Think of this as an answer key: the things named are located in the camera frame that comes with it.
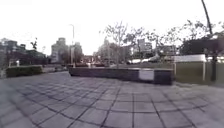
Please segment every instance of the street light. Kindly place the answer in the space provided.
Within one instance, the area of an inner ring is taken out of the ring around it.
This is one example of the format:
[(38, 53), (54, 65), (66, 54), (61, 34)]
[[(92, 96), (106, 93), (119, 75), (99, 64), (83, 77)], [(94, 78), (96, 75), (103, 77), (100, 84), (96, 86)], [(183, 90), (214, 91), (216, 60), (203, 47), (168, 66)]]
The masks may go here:
[(71, 45), (71, 64), (73, 64), (73, 50), (72, 50), (72, 47), (73, 47), (73, 44), (74, 44), (74, 30), (75, 30), (75, 27), (73, 24), (69, 24), (70, 26), (72, 26), (72, 45)]
[[(201, 2), (202, 2), (202, 5), (203, 5), (203, 8), (204, 8), (204, 11), (205, 11), (205, 15), (206, 15), (206, 19), (207, 19), (207, 24), (208, 24), (208, 27), (209, 27), (210, 35), (213, 35), (211, 22), (210, 22), (210, 18), (209, 18), (209, 15), (208, 15), (208, 10), (206, 8), (204, 0), (201, 0)], [(212, 76), (211, 76), (211, 81), (215, 81), (216, 80), (216, 61), (217, 61), (216, 49), (217, 49), (216, 45), (213, 44), (212, 45)]]

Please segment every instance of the paved plaza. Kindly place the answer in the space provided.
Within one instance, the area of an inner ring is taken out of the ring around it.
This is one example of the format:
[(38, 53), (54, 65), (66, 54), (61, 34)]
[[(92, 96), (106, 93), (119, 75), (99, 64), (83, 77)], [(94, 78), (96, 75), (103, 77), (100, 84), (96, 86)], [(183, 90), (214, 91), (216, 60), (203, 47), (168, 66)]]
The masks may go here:
[(224, 128), (224, 89), (67, 72), (2, 79), (0, 128)]

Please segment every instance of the planter box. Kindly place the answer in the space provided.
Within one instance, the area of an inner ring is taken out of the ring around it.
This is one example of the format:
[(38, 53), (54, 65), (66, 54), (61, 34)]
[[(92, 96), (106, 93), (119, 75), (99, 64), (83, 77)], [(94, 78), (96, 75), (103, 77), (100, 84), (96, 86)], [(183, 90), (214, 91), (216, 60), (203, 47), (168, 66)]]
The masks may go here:
[(70, 68), (71, 76), (113, 78), (127, 81), (172, 85), (173, 70)]

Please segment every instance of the hedge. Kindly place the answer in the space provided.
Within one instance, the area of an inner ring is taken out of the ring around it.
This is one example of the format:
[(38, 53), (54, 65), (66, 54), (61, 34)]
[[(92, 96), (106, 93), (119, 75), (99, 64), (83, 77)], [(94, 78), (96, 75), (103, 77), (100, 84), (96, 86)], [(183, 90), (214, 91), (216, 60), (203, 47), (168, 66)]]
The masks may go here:
[(105, 67), (105, 64), (102, 64), (102, 63), (100, 63), (100, 64), (94, 64), (96, 67)]
[(6, 69), (7, 77), (32, 76), (42, 73), (41, 66), (21, 66)]
[(76, 63), (75, 67), (89, 67), (86, 63)]

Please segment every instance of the tall building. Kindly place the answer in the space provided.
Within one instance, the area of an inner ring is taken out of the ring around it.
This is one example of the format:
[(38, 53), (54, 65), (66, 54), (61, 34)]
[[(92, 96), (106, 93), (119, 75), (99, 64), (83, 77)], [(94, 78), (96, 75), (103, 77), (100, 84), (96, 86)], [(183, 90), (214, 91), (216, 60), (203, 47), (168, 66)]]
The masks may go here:
[(55, 44), (51, 46), (51, 62), (61, 63), (63, 60), (61, 55), (68, 51), (65, 38), (59, 38)]

